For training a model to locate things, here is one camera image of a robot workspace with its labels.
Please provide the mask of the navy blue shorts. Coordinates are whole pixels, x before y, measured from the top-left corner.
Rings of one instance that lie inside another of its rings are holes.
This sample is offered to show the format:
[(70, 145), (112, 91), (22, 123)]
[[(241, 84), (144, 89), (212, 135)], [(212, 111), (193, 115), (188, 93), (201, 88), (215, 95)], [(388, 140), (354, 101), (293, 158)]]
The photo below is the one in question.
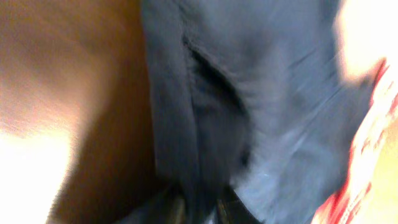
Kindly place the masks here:
[(124, 223), (310, 223), (345, 182), (373, 84), (336, 64), (338, 1), (142, 3), (157, 172)]

